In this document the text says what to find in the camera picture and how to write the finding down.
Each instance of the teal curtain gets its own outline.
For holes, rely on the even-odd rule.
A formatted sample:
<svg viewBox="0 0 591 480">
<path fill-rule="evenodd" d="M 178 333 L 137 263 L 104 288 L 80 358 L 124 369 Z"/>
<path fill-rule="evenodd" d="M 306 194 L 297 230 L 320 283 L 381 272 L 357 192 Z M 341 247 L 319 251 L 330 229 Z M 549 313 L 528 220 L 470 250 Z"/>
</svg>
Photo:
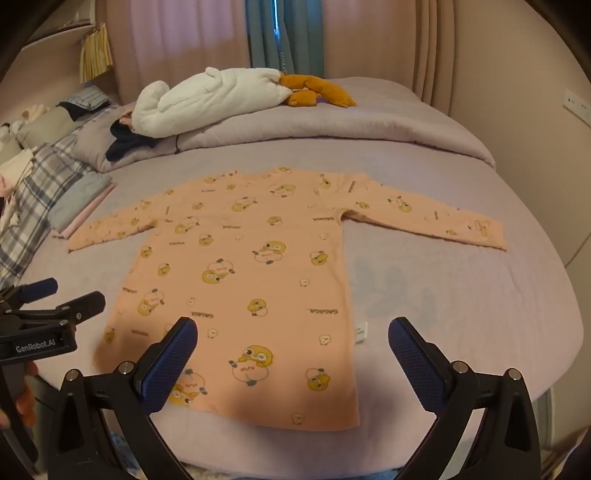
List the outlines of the teal curtain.
<svg viewBox="0 0 591 480">
<path fill-rule="evenodd" d="M 246 0 L 252 67 L 324 76 L 322 0 Z"/>
</svg>

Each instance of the wall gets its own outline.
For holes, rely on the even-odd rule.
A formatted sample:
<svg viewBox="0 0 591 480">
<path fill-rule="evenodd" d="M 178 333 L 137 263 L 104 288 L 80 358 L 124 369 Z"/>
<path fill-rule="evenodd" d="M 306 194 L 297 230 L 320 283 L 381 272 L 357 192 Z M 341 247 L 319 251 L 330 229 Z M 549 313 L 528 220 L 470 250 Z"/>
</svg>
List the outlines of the wall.
<svg viewBox="0 0 591 480">
<path fill-rule="evenodd" d="M 0 83 L 0 122 L 9 122 L 35 103 L 55 105 L 80 89 L 80 46 L 23 51 Z"/>
<path fill-rule="evenodd" d="M 524 0 L 454 4 L 450 116 L 491 150 L 498 173 L 567 263 L 591 231 L 591 129 L 563 108 L 564 89 L 591 102 L 591 84 L 558 34 Z M 586 249 L 568 272 L 591 332 L 591 304 L 583 303 L 591 287 L 591 245 Z M 555 440 L 591 423 L 589 365 L 586 340 L 554 389 Z"/>
</svg>

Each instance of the blue gripper pad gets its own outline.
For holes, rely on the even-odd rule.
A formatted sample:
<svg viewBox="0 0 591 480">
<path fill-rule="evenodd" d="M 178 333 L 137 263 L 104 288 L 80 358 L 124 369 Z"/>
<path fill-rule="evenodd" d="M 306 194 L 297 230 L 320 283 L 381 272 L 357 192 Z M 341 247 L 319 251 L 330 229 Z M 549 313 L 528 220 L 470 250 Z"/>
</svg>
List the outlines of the blue gripper pad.
<svg viewBox="0 0 591 480">
<path fill-rule="evenodd" d="M 181 317 L 161 342 L 151 345 L 138 362 L 141 405 L 146 415 L 160 411 L 197 346 L 197 325 Z"/>
<path fill-rule="evenodd" d="M 399 317 L 390 323 L 388 343 L 423 408 L 439 416 L 446 404 L 445 380 L 427 356 L 426 342 L 405 317 Z"/>
</svg>

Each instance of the finger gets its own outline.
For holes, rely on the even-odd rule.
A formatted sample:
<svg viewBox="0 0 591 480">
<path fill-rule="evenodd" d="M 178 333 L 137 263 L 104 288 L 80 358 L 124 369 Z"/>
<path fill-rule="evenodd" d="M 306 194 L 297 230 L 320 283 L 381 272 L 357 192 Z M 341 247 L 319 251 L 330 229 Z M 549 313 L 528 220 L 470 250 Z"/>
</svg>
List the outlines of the finger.
<svg viewBox="0 0 591 480">
<path fill-rule="evenodd" d="M 27 415 L 22 418 L 22 422 L 24 423 L 25 427 L 32 429 L 37 422 L 37 414 L 35 410 L 31 410 Z"/>
<path fill-rule="evenodd" d="M 27 415 L 35 406 L 35 395 L 31 388 L 25 383 L 25 390 L 17 398 L 17 410 L 21 415 Z"/>
<path fill-rule="evenodd" d="M 8 416 L 0 410 L 0 429 L 7 428 L 10 428 L 10 420 L 8 420 Z"/>
<path fill-rule="evenodd" d="M 39 369 L 37 368 L 37 365 L 35 364 L 35 362 L 27 362 L 27 364 L 25 366 L 25 375 L 30 375 L 30 376 L 34 377 L 38 373 L 39 373 Z"/>
</svg>

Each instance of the curtain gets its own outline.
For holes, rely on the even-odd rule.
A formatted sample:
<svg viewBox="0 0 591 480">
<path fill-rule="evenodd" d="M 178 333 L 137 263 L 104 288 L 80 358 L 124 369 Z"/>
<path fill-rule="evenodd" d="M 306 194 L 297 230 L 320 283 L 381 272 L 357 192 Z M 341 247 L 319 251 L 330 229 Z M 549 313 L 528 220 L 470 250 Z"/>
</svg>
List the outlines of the curtain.
<svg viewBox="0 0 591 480">
<path fill-rule="evenodd" d="M 246 0 L 253 67 L 324 76 L 321 0 Z"/>
<path fill-rule="evenodd" d="M 103 2 L 123 103 L 155 80 L 170 87 L 206 67 L 249 67 L 243 0 Z"/>
<path fill-rule="evenodd" d="M 323 0 L 327 78 L 392 80 L 448 113 L 453 0 Z"/>
</svg>

